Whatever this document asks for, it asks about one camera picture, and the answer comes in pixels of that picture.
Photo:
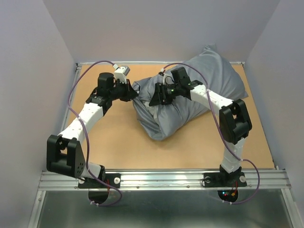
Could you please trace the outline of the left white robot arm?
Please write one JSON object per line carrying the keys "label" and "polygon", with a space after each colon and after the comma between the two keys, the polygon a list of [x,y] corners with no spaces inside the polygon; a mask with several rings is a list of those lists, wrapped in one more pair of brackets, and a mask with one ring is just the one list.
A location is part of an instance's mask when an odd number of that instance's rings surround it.
{"label": "left white robot arm", "polygon": [[95,187],[105,184],[105,168],[88,161],[82,143],[88,133],[105,116],[114,100],[129,102],[138,96],[127,79],[127,68],[119,67],[114,73],[100,73],[97,86],[86,100],[80,113],[59,135],[47,139],[47,170],[82,179],[89,178]]}

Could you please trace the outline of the white pillow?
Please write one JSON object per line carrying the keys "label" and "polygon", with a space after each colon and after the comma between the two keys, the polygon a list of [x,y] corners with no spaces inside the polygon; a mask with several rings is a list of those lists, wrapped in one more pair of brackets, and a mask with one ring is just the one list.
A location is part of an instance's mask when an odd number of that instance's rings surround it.
{"label": "white pillow", "polygon": [[149,102],[143,102],[143,106],[146,110],[147,113],[149,113],[154,121],[159,124],[159,119],[158,119],[158,109],[159,109],[159,106],[156,105],[156,106],[149,106]]}

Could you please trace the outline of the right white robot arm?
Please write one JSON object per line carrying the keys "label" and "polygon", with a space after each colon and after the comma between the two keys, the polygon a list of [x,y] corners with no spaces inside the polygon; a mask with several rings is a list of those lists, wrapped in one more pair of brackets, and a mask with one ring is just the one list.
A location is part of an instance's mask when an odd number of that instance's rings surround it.
{"label": "right white robot arm", "polygon": [[241,168],[241,155],[245,139],[252,129],[252,123],[243,100],[231,100],[209,89],[206,80],[191,80],[184,67],[171,71],[171,84],[165,81],[155,84],[150,106],[169,105],[178,96],[207,107],[213,116],[221,140],[224,143],[224,157],[218,172],[203,174],[202,186],[233,187],[246,186]]}

